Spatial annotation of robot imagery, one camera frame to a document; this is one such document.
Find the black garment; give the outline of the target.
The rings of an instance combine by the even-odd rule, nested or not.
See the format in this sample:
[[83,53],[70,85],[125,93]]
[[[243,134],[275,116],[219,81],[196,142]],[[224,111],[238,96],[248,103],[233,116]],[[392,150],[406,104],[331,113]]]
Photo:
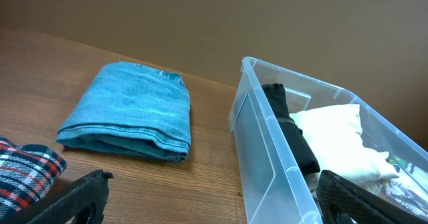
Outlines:
[[319,173],[320,165],[303,137],[303,131],[290,116],[284,85],[264,84],[261,87],[302,174]]

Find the white shirt with green print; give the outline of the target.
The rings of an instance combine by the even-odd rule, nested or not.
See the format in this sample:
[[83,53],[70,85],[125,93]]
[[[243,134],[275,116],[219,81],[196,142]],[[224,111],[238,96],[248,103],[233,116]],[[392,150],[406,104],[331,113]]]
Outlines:
[[386,184],[382,193],[394,204],[427,219],[427,172],[395,155],[388,157],[387,162],[393,165],[399,178]]

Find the red plaid shirt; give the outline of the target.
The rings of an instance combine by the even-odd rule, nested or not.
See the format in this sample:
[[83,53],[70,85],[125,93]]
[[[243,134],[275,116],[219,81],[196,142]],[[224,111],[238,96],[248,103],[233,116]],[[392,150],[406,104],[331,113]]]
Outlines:
[[1,218],[45,197],[66,166],[48,146],[19,146],[1,137]]

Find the blue denim jeans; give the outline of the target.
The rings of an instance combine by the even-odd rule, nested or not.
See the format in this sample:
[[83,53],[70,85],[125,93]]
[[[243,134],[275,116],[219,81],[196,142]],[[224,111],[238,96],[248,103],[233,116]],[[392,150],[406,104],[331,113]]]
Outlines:
[[183,77],[142,64],[106,64],[58,130],[70,148],[180,162],[191,148]]

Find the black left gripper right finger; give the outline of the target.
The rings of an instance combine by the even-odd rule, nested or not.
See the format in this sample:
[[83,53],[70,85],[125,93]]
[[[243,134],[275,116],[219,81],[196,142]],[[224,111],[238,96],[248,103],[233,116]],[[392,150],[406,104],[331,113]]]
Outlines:
[[332,171],[321,172],[316,193],[325,224],[427,224]]

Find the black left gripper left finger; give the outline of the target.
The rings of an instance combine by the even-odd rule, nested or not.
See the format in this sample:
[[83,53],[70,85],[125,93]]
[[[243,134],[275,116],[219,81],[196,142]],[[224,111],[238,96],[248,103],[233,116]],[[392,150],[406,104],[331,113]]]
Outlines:
[[62,190],[1,220],[1,224],[101,224],[110,172],[95,170]]

